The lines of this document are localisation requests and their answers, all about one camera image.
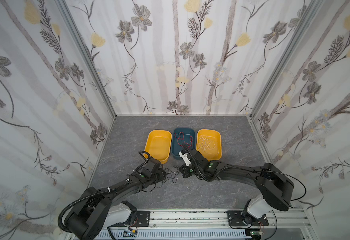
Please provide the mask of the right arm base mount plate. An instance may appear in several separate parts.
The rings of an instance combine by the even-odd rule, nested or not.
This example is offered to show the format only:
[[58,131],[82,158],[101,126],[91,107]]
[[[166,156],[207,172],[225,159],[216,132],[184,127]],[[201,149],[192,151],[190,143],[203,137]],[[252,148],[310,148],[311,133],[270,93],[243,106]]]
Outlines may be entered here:
[[255,219],[251,215],[242,214],[242,210],[227,211],[228,225],[232,228],[267,227],[269,226],[266,215]]

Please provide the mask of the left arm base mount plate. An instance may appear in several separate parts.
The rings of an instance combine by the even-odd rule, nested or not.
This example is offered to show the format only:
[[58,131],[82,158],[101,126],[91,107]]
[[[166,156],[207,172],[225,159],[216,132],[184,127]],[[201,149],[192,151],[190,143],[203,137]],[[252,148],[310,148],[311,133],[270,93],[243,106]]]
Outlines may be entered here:
[[131,212],[128,220],[124,223],[127,227],[148,227],[150,223],[150,211]]

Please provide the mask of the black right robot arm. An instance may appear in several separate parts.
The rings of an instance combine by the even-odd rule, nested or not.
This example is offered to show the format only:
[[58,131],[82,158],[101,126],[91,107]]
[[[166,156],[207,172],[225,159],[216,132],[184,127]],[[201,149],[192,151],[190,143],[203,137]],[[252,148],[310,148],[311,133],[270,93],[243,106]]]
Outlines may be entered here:
[[241,215],[249,224],[268,212],[290,209],[294,183],[291,176],[282,173],[271,163],[260,167],[245,167],[226,164],[222,161],[209,161],[197,150],[184,148],[179,152],[184,165],[180,167],[183,178],[192,175],[206,182],[218,180],[234,181],[256,187],[260,195],[249,200]]

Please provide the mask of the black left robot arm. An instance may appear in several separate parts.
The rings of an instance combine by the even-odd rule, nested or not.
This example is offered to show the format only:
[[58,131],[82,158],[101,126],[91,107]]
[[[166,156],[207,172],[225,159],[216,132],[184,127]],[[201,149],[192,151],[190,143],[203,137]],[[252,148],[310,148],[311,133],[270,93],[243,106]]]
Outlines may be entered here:
[[81,197],[68,204],[58,215],[58,227],[73,233],[80,240],[93,240],[104,227],[111,207],[124,198],[165,180],[163,164],[148,152],[139,151],[145,162],[140,164],[126,180],[103,189],[90,187]]

